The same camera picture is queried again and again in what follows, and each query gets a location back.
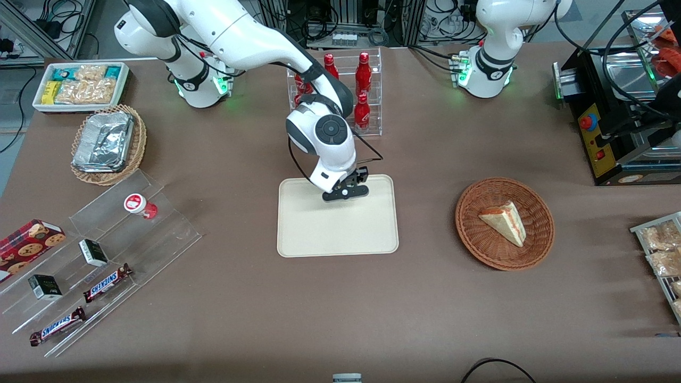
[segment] snack tray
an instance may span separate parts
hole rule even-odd
[[[381,62],[381,49],[316,50],[310,52],[310,55],[317,59],[322,65],[324,64],[324,55],[326,53],[334,55],[334,63],[336,64],[336,69],[338,69],[338,79],[352,92],[354,108],[357,104],[357,95],[355,94],[355,71],[357,70],[361,52],[367,52],[369,54],[369,66],[372,70],[371,90],[369,91],[368,99],[366,100],[371,109],[371,113],[369,114],[369,128],[367,129],[367,132],[361,133],[361,136],[380,136],[383,134],[383,90],[381,88],[381,71],[383,68]],[[296,90],[295,75],[296,74],[291,70],[286,71],[286,81],[289,89],[289,107],[291,110],[296,108],[294,98],[298,94]],[[355,117],[353,113],[350,113],[345,120],[350,124],[350,128],[355,129]]]
[[[114,95],[111,97],[111,102],[108,104],[42,104],[40,101],[42,99],[42,94],[45,91],[45,84],[52,78],[54,70],[73,68],[81,65],[106,65],[106,66],[117,66],[121,67],[121,72],[118,74],[116,79],[116,87],[114,88]],[[33,98],[33,107],[40,111],[46,113],[77,113],[77,112],[92,112],[94,110],[109,108],[118,105],[118,102],[123,96],[123,90],[125,88],[125,83],[127,80],[128,73],[130,69],[125,63],[121,61],[87,61],[87,62],[68,62],[68,63],[54,63],[50,64],[45,68],[45,73],[40,80],[40,86],[35,92],[35,97]]]
[[[674,302],[675,300],[679,299],[679,296],[677,296],[674,293],[674,290],[671,288],[671,284],[681,280],[681,277],[660,277],[655,273],[655,268],[653,267],[652,263],[650,262],[650,254],[653,253],[653,251],[650,251],[650,248],[644,240],[643,235],[641,234],[641,231],[645,228],[649,228],[651,226],[657,226],[659,224],[663,224],[667,221],[672,221],[674,225],[676,226],[676,229],[681,232],[681,212],[674,213],[667,215],[662,218],[658,218],[654,221],[647,222],[642,225],[638,225],[634,228],[629,229],[630,232],[636,234],[636,238],[638,238],[639,242],[641,243],[641,246],[643,247],[643,251],[646,253],[646,260],[648,261],[648,264],[653,270],[653,275],[657,278],[657,281],[660,283],[660,286],[662,286],[662,291],[665,293],[665,296],[667,297],[667,302],[669,303],[669,307],[671,308],[671,303]],[[681,325],[681,317],[676,313],[676,310],[672,309],[671,312],[674,313],[674,316],[676,317],[676,321],[678,322],[679,325]]]
[[[156,181],[136,170],[62,223],[67,238],[57,248],[0,285],[2,320],[11,326],[14,336],[25,339],[25,352],[60,355],[201,239],[161,190]],[[154,219],[132,215],[123,208],[124,199],[132,193],[141,193],[158,206]],[[85,262],[78,246],[84,238],[99,242],[109,260],[107,266],[99,268]],[[93,302],[86,303],[83,292],[125,263],[133,273]],[[63,296],[53,302],[37,300],[27,281],[33,274],[52,275]],[[84,323],[68,327],[38,347],[29,345],[31,333],[50,326],[78,306],[85,311]]]

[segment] brown wicker basket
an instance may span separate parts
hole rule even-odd
[[[122,181],[123,179],[126,179],[135,170],[137,170],[140,167],[140,163],[142,163],[142,157],[144,157],[144,146],[146,145],[146,127],[144,126],[144,121],[142,121],[140,115],[133,108],[130,108],[127,105],[116,105],[111,108],[98,110],[93,114],[113,112],[126,112],[135,118],[135,125],[133,126],[133,138],[130,142],[130,149],[127,156],[127,165],[120,173],[85,173],[71,165],[71,170],[73,170],[76,177],[78,177],[78,179],[81,181],[94,183],[100,186],[111,186],[118,183],[119,181]],[[80,143],[80,136],[83,133],[83,127],[85,127],[86,121],[87,119],[80,124],[80,129],[78,129],[76,139],[71,146],[71,155],[76,154],[76,149]]]
[[[517,247],[478,217],[481,210],[513,201],[527,238]],[[456,204],[456,230],[468,250],[499,270],[537,266],[551,250],[556,229],[546,203],[526,185],[508,178],[488,178],[469,186]]]

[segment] red and white cup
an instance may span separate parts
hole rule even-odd
[[[153,219],[159,212],[159,208],[148,202],[142,194],[130,194],[123,203],[123,207],[129,213],[141,215],[144,219]]]

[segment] brown table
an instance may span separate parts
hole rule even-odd
[[[385,161],[370,171],[394,180],[400,248],[307,259],[276,252],[277,188],[300,176],[283,69],[253,70],[232,99],[197,110],[162,62],[130,61],[127,103],[148,127],[142,169],[205,237],[59,358],[0,321],[0,381],[329,382],[357,371],[367,383],[457,382],[497,356],[539,382],[678,382],[681,339],[653,337],[678,326],[628,228],[680,210],[680,189],[592,186],[553,96],[551,64],[571,52],[529,44],[503,93],[475,99],[411,51],[383,50],[385,133],[371,142]],[[0,233],[62,221],[105,190],[69,169],[82,119],[35,114]],[[299,157],[310,170],[315,159]],[[462,190],[492,176],[530,185],[553,212],[556,243],[535,269],[492,270],[453,229]],[[471,382],[518,376],[487,366]]]

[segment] robotic arm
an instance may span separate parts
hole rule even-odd
[[[541,24],[556,5],[557,16],[562,18],[572,0],[479,0],[475,16],[487,29],[487,37],[482,47],[460,53],[459,87],[480,98],[498,95],[511,76],[513,60],[523,44],[519,27]]]
[[[286,119],[291,141],[319,161],[310,180],[324,190],[324,200],[365,196],[366,168],[356,168],[353,132],[343,117],[353,108],[350,90],[324,70],[310,54],[280,31],[259,24],[237,0],[128,0],[130,11],[114,28],[123,48],[166,62],[187,102],[206,107],[219,100],[212,77],[221,75],[194,57],[181,40],[191,26],[229,67],[249,70],[286,63],[311,82],[315,93],[303,95]]]

